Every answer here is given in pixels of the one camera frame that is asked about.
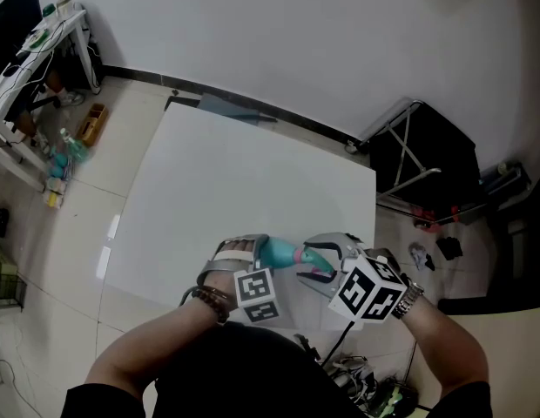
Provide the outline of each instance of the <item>desk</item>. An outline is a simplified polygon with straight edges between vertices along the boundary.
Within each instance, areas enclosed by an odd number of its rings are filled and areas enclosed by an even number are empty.
[[[125,313],[120,307],[106,311],[108,291],[126,296],[117,305],[135,302],[139,311],[152,303],[176,307],[225,238],[267,233],[301,244],[335,231],[374,245],[374,171],[273,131],[170,104],[109,245],[100,318],[127,329],[125,317],[115,317]],[[275,272],[283,315],[261,325],[343,329],[348,321],[294,269]]]
[[[30,80],[32,73],[50,55],[50,48],[56,44],[59,44],[67,36],[71,36],[72,41],[77,47],[77,52],[84,67],[86,77],[88,78],[90,88],[92,88],[92,92],[98,94],[99,87],[94,84],[96,82],[96,77],[94,76],[94,70],[91,66],[88,48],[84,40],[84,33],[82,31],[82,21],[85,14],[85,10],[75,11],[75,14],[71,18],[65,20],[63,27],[59,28],[57,32],[55,32],[55,28],[53,28],[51,30],[50,38],[48,38],[44,44],[37,48],[37,52],[32,52],[22,64],[22,67],[26,67],[26,69],[19,68],[15,74],[8,78],[2,75],[0,77],[0,98],[1,95],[11,88],[14,83],[16,83],[14,88],[18,88],[27,83]],[[9,94],[0,99],[0,135],[9,141],[12,148],[29,163],[34,165],[39,171],[47,173],[47,163],[42,155],[35,153],[32,148],[27,146],[27,144],[24,142],[15,144],[17,142],[15,136],[3,122],[10,106],[19,92],[20,88],[11,91]],[[40,179],[38,179],[33,172],[29,172],[28,168],[20,165],[2,147],[0,147],[0,164],[36,190],[40,192],[44,190],[44,184],[40,181]]]

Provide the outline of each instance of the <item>black baseboard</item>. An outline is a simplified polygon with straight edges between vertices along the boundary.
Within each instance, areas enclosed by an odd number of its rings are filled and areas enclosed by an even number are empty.
[[[184,79],[172,78],[170,76],[164,76],[158,73],[150,73],[149,71],[138,71],[130,68],[122,68],[118,66],[104,65],[104,74],[106,76],[114,76],[115,78],[132,79],[141,82],[147,82],[148,84],[163,85],[164,87],[173,88],[176,90],[188,91],[194,94],[212,94],[218,98],[225,99],[233,104],[240,105],[245,108],[250,108],[259,111],[260,113],[272,118],[281,119],[290,124],[298,125],[307,130],[314,131],[322,136],[331,138],[334,141],[338,141],[343,144],[352,142],[357,144],[359,140],[352,136],[347,135],[342,131],[337,131],[332,127],[321,124],[309,118],[305,118],[301,115],[293,113],[288,110],[284,110],[274,105],[260,102],[256,99],[241,96],[237,93],[231,93],[230,91],[221,90],[219,88],[211,87],[210,85],[197,84]]]

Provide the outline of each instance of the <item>tile floor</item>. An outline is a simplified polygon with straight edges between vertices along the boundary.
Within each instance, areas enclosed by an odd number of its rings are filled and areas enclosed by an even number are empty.
[[[106,104],[111,112],[93,157],[77,169],[59,211],[49,209],[41,194],[0,167],[0,206],[11,212],[8,235],[0,242],[28,281],[24,311],[0,317],[0,359],[10,362],[18,389],[43,417],[60,415],[66,390],[82,383],[94,359],[111,342],[135,324],[170,309],[147,300],[129,302],[128,296],[105,285],[109,267],[103,251],[170,94],[165,87],[107,78],[101,94],[89,95],[83,106],[41,113],[43,128],[53,138],[61,126],[74,131],[92,101]],[[183,92],[180,96],[194,97]],[[342,145],[295,125],[279,121],[261,124],[261,128],[364,163],[361,157],[348,156]],[[442,257],[435,247],[436,236],[442,234],[461,241],[463,257],[450,262]],[[432,253],[436,271],[417,271],[407,251],[413,241]],[[409,219],[379,209],[375,246],[388,247],[432,301],[486,293],[495,256],[483,222],[448,225],[432,235],[415,229]],[[111,314],[126,320],[112,327]],[[294,334],[293,330],[279,331],[290,338]],[[339,335],[306,334],[321,354],[329,351]],[[413,346],[401,322],[390,319],[350,333],[342,350],[367,356],[378,379],[403,378]],[[15,394],[12,375],[3,363],[0,376],[0,417],[35,417]],[[149,416],[155,398],[150,386],[145,394]]]

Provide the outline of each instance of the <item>black shirt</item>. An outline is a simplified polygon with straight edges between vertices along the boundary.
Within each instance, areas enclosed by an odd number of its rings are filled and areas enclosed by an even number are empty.
[[[156,381],[154,418],[173,416],[363,416],[300,347],[277,333],[228,323],[181,350]],[[62,418],[142,418],[142,403],[119,388],[84,384],[67,392]],[[458,388],[430,418],[491,417],[489,385]]]

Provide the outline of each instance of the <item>hand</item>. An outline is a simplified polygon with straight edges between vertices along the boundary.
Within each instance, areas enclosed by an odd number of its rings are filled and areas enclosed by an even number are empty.
[[[236,250],[236,251],[252,251],[254,242],[252,240],[236,240],[230,241],[222,246],[220,251]],[[235,299],[235,280],[233,273],[228,271],[211,271],[205,278],[204,284],[207,287],[219,289],[225,294],[229,294],[233,301],[230,302],[230,311],[237,308]]]

